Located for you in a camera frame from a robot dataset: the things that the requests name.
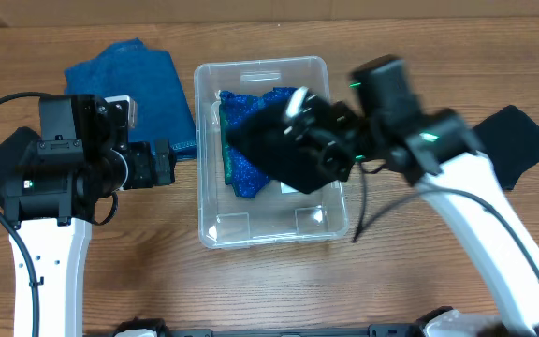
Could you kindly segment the black cloth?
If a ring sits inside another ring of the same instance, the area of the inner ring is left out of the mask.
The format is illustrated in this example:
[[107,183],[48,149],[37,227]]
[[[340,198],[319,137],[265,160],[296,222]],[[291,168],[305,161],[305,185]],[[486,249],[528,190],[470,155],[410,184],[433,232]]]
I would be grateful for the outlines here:
[[539,163],[539,125],[508,105],[473,127],[493,164],[502,190],[515,188],[520,176]]
[[332,183],[319,176],[308,155],[300,152],[287,138],[284,109],[288,101],[268,106],[249,123],[249,160],[272,180],[285,183],[304,194],[311,194]]
[[40,136],[33,129],[23,126],[16,129],[0,144],[0,207],[4,206],[4,184],[19,166],[34,162],[36,143]]

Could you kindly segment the sparkly blue green garment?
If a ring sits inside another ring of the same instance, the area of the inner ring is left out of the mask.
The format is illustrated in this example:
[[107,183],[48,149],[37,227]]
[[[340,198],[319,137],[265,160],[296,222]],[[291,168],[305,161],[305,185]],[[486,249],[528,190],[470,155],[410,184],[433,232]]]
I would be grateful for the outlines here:
[[262,95],[220,92],[218,117],[224,180],[237,197],[254,198],[271,182],[271,177],[249,160],[250,143],[255,140],[249,135],[249,123],[264,108],[287,101],[295,91],[294,87],[274,87]]

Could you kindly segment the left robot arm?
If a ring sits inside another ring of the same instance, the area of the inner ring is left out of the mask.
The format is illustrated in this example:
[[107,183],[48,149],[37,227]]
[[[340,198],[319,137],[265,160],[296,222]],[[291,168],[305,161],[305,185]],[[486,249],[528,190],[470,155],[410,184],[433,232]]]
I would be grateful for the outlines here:
[[166,139],[131,142],[128,95],[54,95],[39,101],[41,136],[3,185],[12,245],[16,336],[80,336],[83,275],[95,204],[121,190],[174,182]]

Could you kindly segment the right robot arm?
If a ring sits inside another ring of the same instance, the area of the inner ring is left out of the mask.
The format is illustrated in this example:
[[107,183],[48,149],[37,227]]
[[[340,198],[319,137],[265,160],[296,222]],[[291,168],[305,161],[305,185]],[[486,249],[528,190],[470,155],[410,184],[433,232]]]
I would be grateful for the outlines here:
[[515,336],[539,336],[539,247],[496,177],[484,146],[453,110],[423,111],[405,63],[387,55],[351,75],[362,115],[301,87],[289,99],[285,135],[318,171],[344,180],[380,160],[448,224],[481,274],[500,320]]

